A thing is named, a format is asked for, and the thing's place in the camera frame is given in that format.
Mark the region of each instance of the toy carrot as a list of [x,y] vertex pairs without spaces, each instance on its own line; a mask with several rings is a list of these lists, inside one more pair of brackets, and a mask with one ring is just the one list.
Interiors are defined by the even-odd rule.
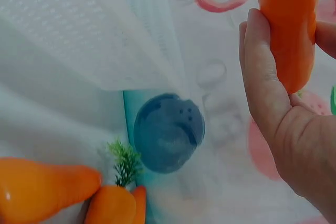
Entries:
[[45,220],[92,196],[100,173],[86,166],[37,164],[24,158],[0,158],[0,218],[10,224]]
[[116,185],[102,187],[93,197],[85,224],[144,224],[145,189],[139,187],[133,194],[125,189],[140,171],[140,156],[119,140],[109,144],[109,150],[116,157]]
[[146,216],[146,188],[138,186],[133,192],[137,203],[137,211],[135,213],[133,224],[145,224]]
[[271,51],[288,93],[308,82],[314,64],[318,0],[259,0],[271,28]]
[[136,202],[133,195],[120,186],[103,186],[95,194],[85,224],[133,224]]

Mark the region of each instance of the plastic carrot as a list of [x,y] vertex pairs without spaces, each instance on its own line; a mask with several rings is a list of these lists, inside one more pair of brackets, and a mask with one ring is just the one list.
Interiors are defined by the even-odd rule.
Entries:
[[102,187],[93,197],[85,224],[143,224],[145,189],[140,187],[134,194],[125,189],[140,171],[140,156],[132,147],[124,147],[119,140],[109,144],[109,150],[116,158],[116,185]]
[[314,64],[315,7],[318,0],[259,0],[271,28],[271,51],[288,93],[308,82]]
[[86,166],[0,158],[0,218],[10,224],[45,220],[92,196],[100,181],[100,173]]
[[95,194],[85,224],[133,224],[134,196],[120,186],[103,186]]
[[138,186],[133,192],[135,201],[137,203],[137,212],[134,217],[133,224],[145,224],[146,217],[146,188]]

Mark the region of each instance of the green carrot leaves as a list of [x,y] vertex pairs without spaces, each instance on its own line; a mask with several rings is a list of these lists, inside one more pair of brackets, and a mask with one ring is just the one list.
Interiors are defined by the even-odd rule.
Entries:
[[135,181],[141,173],[140,154],[129,146],[124,146],[119,138],[112,144],[108,143],[109,151],[115,156],[113,168],[117,171],[115,184],[125,187]]

